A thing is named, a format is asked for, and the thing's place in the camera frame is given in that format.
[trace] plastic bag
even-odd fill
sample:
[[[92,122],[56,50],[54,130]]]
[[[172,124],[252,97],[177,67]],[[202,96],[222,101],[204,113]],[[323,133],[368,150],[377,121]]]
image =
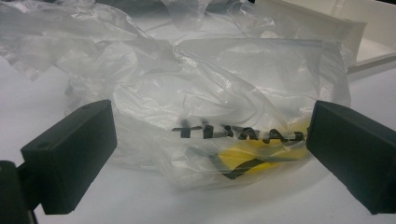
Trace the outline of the plastic bag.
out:
[[[112,101],[119,139],[112,162],[157,169],[183,188],[247,183],[307,158],[314,102],[349,104],[340,48],[331,43],[171,44],[146,37],[129,17],[100,4],[0,3],[0,11],[0,53],[12,55],[14,66],[25,64],[27,74],[36,64],[65,71],[68,112]]]

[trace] yellow object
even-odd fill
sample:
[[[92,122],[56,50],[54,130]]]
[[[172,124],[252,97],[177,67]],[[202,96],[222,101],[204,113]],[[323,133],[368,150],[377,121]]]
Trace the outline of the yellow object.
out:
[[[241,141],[218,154],[221,162],[234,171],[240,168],[242,164],[248,164],[250,161],[260,161],[261,158],[276,158],[277,160],[297,161],[308,154],[306,148],[294,148],[290,150],[288,146],[283,145],[280,140],[273,140],[270,144],[265,144],[260,140],[245,140]],[[269,162],[263,160],[262,163],[255,162],[252,167],[244,167],[244,174],[254,174],[259,171],[276,167],[281,162]]]

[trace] crumpled plastic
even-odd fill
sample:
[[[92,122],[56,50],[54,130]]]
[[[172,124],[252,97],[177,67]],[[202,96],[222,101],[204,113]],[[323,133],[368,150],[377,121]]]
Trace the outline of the crumpled plastic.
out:
[[[28,77],[70,76],[66,113],[110,99],[111,162],[182,188],[262,178],[309,157],[316,100],[349,105],[340,45],[321,40],[153,39],[114,7],[0,3],[0,55]]]

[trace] black object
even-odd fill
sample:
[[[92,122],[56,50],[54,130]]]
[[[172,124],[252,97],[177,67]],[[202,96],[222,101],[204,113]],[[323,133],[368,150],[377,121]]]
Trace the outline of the black object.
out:
[[[396,132],[317,101],[306,145],[372,214],[396,213]]]
[[[70,213],[116,146],[110,101],[77,109],[21,149],[18,170],[0,161],[0,223],[35,223],[40,203],[48,215]]]

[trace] white surface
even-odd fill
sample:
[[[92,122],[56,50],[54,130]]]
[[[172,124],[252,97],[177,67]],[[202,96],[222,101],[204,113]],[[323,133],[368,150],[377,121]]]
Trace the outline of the white surface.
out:
[[[396,62],[361,71],[350,83],[352,108],[396,130]],[[64,117],[67,76],[50,69],[32,82],[0,58],[0,158],[22,163],[20,149]],[[247,186],[198,191],[160,174],[107,164],[75,212],[39,223],[396,223],[372,216],[318,161],[291,164]]]

